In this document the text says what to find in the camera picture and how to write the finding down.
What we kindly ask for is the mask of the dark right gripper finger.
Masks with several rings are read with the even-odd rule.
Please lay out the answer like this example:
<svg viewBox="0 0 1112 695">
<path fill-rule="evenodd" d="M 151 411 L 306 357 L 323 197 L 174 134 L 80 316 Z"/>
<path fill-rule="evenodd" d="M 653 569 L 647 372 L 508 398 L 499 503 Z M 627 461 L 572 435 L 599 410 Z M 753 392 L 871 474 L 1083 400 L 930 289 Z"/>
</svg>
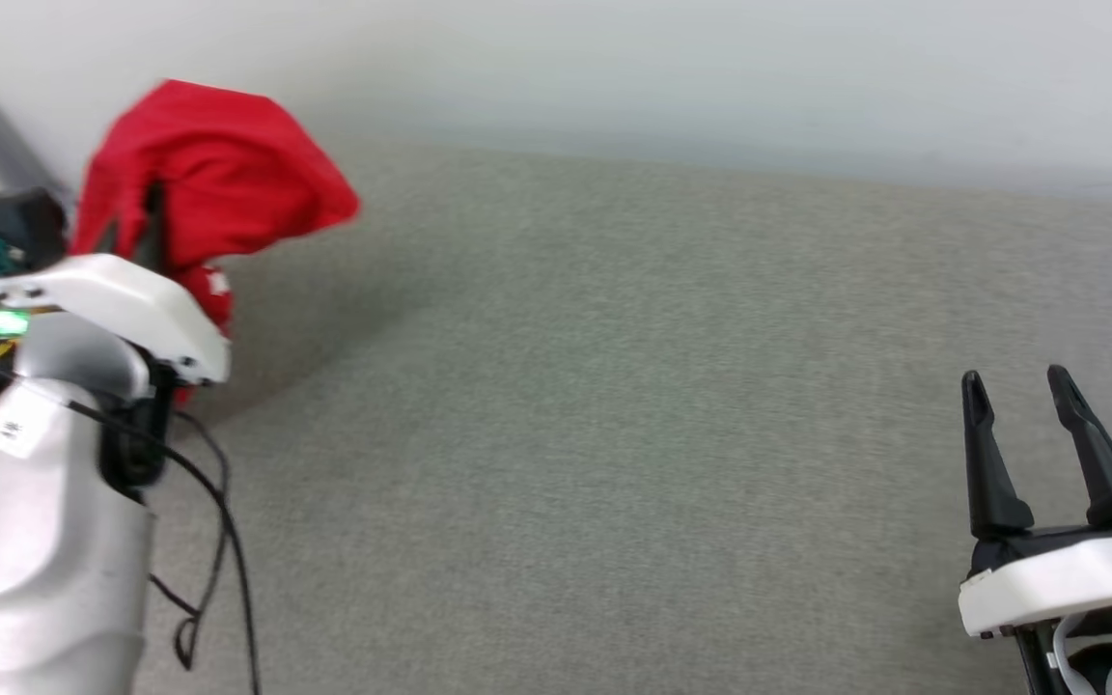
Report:
<svg viewBox="0 0 1112 695">
<path fill-rule="evenodd" d="M 994 409 L 984 380 L 970 370 L 962 375 L 960 388 L 971 536 L 984 542 L 1027 533 L 1033 512 L 1019 500 L 994 438 Z"/>
<path fill-rule="evenodd" d="M 1112 438 L 1068 368 L 1051 365 L 1046 377 L 1058 419 L 1075 444 L 1088 489 L 1088 523 L 1096 528 L 1112 527 Z"/>
</svg>

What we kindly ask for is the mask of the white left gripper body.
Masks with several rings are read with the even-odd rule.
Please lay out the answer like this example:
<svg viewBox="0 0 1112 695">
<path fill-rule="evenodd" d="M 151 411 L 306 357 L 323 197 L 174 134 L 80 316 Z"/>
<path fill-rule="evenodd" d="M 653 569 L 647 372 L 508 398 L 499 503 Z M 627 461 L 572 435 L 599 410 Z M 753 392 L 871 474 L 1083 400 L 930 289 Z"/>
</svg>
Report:
<svg viewBox="0 0 1112 695">
<path fill-rule="evenodd" d="M 226 383 L 230 375 L 229 339 L 193 294 L 123 257 L 79 255 L 43 271 L 0 277 L 0 302 L 75 314 L 171 364 L 183 383 Z"/>
</svg>

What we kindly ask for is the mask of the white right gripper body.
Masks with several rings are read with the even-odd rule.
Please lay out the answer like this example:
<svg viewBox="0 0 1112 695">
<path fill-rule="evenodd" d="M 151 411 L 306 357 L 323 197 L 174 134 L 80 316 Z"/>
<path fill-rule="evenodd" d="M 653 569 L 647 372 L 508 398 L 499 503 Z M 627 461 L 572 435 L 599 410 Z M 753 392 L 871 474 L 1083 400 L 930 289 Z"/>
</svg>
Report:
<svg viewBox="0 0 1112 695">
<path fill-rule="evenodd" d="M 1112 608 L 1112 528 L 972 532 L 959 616 L 967 636 L 983 638 L 1072 613 Z"/>
</svg>

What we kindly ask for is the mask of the red basketball jersey garment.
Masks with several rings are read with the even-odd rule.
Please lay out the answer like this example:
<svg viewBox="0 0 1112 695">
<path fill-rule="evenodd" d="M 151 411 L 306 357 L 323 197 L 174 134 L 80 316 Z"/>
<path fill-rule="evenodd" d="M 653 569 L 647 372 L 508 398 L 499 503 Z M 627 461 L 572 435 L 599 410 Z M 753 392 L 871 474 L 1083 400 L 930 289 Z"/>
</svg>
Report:
<svg viewBox="0 0 1112 695">
<path fill-rule="evenodd" d="M 167 80 L 107 130 L 85 172 L 68 251 L 97 254 L 118 217 L 121 250 L 132 257 L 152 181 L 166 192 L 163 276 L 193 294 L 222 332 L 234 317 L 225 257 L 321 232 L 359 210 L 340 168 L 281 105 Z"/>
</svg>

